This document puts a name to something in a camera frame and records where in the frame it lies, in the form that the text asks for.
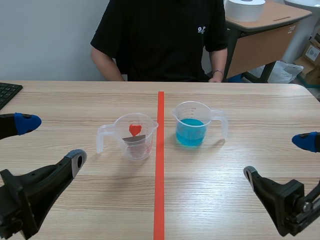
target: black t-shirt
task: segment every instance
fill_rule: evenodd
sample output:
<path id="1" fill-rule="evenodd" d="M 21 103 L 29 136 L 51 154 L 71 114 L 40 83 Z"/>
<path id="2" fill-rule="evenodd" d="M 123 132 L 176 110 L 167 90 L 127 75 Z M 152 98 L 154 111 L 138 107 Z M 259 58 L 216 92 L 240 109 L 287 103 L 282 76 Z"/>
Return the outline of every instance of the black t-shirt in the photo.
<path id="1" fill-rule="evenodd" d="M 205 82 L 203 48 L 227 47 L 223 0 L 110 0 L 91 45 L 129 81 Z"/>

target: paper roll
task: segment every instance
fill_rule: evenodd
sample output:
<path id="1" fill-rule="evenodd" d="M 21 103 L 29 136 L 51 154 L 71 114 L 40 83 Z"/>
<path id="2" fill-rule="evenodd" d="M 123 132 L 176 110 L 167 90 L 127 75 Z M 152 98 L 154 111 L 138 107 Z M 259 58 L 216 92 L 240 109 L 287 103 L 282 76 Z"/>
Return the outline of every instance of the paper roll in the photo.
<path id="1" fill-rule="evenodd" d="M 256 22 L 261 18 L 265 0 L 226 0 L 225 16 L 236 22 Z"/>

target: table leg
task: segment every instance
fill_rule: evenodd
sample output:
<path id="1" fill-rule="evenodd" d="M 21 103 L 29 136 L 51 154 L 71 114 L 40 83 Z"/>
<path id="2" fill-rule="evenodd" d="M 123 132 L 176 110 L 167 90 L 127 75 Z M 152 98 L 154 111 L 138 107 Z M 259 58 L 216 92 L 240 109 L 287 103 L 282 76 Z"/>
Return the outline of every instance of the table leg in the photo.
<path id="1" fill-rule="evenodd" d="M 224 69 L 224 79 L 223 82 L 227 81 L 227 76 L 229 72 L 229 68 L 232 62 L 232 58 L 234 56 L 234 52 L 236 49 L 238 38 L 240 38 L 241 32 L 236 29 L 228 29 L 228 56 L 226 59 L 225 69 Z"/>
<path id="2" fill-rule="evenodd" d="M 274 66 L 276 65 L 276 61 L 271 62 L 267 65 L 265 65 L 261 77 L 256 77 L 254 75 L 252 75 L 250 72 L 245 72 L 243 73 L 243 76 L 248 79 L 249 81 L 253 82 L 253 83 L 257 83 L 257 84 L 267 84 L 268 83 L 268 79 L 270 77 L 270 74 L 272 72 L 272 70 L 274 69 Z"/>

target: screw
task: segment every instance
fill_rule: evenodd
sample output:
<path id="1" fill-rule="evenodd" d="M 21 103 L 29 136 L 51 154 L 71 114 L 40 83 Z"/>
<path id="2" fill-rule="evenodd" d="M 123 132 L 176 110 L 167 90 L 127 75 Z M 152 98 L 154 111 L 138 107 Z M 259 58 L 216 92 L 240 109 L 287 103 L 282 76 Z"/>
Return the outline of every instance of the screw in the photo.
<path id="1" fill-rule="evenodd" d="M 303 210 L 304 213 L 307 213 L 307 212 L 310 212 L 311 208 L 312 208 L 311 202 L 306 202 L 303 205 L 303 209 L 302 210 Z"/>

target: desk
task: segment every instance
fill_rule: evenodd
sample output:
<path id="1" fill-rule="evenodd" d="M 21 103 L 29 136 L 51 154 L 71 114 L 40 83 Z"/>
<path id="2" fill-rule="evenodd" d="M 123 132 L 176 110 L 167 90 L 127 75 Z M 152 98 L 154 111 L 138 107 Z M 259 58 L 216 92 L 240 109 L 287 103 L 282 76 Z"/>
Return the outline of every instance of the desk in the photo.
<path id="1" fill-rule="evenodd" d="M 320 103 L 299 85 L 12 82 L 23 90 L 0 113 L 35 114 L 43 123 L 0 142 L 1 170 L 25 174 L 77 148 L 88 155 L 33 240 L 153 239 L 156 136 L 149 159 L 130 162 L 113 139 L 96 154 L 96 133 L 127 113 L 157 119 L 158 91 L 165 92 L 166 240 L 283 240 L 243 168 L 252 165 L 280 183 L 297 179 L 307 193 L 319 182 L 320 154 L 291 143 L 296 134 L 320 130 Z M 170 110 L 187 100 L 226 111 L 230 138 L 220 140 L 211 123 L 199 149 L 180 146 Z M 319 240 L 319 224 L 294 239 Z"/>
<path id="2" fill-rule="evenodd" d="M 276 61 L 286 52 L 297 23 L 310 15 L 310 11 L 267 0 L 259 21 L 236 22 L 227 18 L 226 78 L 246 72 L 249 80 L 266 83 Z M 263 65 L 260 78 L 247 73 Z"/>

